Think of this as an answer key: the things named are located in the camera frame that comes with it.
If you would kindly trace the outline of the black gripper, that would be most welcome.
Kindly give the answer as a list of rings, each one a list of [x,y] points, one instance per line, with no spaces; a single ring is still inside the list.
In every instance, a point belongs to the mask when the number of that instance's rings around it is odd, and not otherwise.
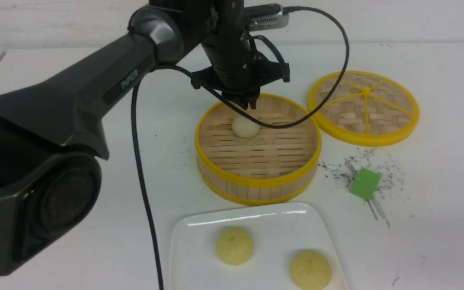
[[[269,61],[255,45],[255,38],[247,33],[244,25],[218,24],[201,46],[211,66],[192,72],[191,85],[201,84],[220,91],[221,96],[247,110],[257,108],[260,88],[274,81],[290,81],[290,68],[274,46],[263,35],[257,38],[272,51],[277,61]]]

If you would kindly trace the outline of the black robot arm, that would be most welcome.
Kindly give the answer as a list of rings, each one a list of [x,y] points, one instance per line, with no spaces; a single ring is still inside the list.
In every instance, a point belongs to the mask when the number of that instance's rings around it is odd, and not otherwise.
[[[197,75],[237,104],[271,79],[245,34],[286,26],[282,6],[243,0],[150,0],[127,33],[38,84],[0,94],[0,276],[14,272],[90,213],[109,150],[102,119],[147,74],[198,45]]]

